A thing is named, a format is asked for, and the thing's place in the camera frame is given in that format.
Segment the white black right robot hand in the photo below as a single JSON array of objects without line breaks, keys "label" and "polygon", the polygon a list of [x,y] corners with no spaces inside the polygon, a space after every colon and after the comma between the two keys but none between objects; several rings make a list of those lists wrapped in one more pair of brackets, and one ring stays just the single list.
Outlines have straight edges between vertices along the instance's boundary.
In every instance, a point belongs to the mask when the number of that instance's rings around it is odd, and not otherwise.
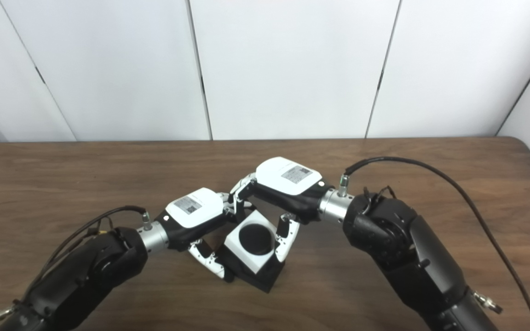
[{"label": "white black right robot hand", "polygon": [[284,262],[297,235],[299,224],[320,221],[320,203],[334,187],[326,183],[320,172],[284,157],[268,159],[256,171],[239,180],[230,190],[228,201],[240,217],[250,197],[279,207],[292,218],[282,221],[285,229],[277,235],[280,242],[276,256]]}]

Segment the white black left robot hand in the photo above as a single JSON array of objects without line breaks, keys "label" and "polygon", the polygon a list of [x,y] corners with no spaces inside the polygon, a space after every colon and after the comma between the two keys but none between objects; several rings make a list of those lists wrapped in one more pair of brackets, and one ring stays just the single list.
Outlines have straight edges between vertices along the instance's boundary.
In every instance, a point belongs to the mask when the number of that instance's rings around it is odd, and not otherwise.
[{"label": "white black left robot hand", "polygon": [[154,219],[160,225],[162,247],[187,251],[220,279],[232,282],[233,272],[218,261],[214,249],[203,237],[228,223],[240,224],[246,210],[256,210],[252,203],[242,202],[238,216],[235,207],[229,201],[229,193],[216,193],[206,187],[171,201]]}]

